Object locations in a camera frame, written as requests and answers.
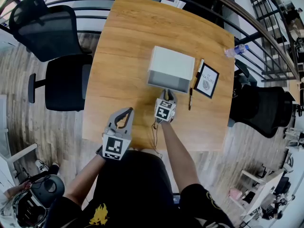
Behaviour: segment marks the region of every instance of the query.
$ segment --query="plastic water bottle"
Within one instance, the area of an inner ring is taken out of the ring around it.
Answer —
[[[242,54],[249,49],[248,45],[240,44],[235,48],[225,50],[226,57],[235,57],[236,55]]]

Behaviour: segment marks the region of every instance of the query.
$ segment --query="white cardboard box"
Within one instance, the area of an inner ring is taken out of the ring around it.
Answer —
[[[188,93],[195,58],[155,46],[148,69],[148,84]]]

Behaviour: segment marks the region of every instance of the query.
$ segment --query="yellow graphic print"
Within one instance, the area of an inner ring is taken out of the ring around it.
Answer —
[[[99,207],[95,210],[94,217],[90,220],[90,226],[99,226],[105,225],[108,221],[108,217],[106,216],[108,211],[106,210],[106,205],[104,207],[99,205]]]
[[[216,202],[213,200],[213,198],[211,197],[211,194],[209,192],[206,193],[206,196],[211,201],[213,207],[215,207],[216,209],[221,210],[221,208],[216,204]]]

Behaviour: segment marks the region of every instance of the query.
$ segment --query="pink object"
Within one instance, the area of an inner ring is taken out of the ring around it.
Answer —
[[[234,200],[238,200],[240,197],[242,197],[243,193],[235,188],[231,188],[229,191],[230,197],[232,197]]]

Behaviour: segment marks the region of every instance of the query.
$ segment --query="framed picture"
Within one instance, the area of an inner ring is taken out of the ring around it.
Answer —
[[[203,64],[198,79],[196,80],[194,89],[210,99],[217,85],[219,73],[207,64]]]

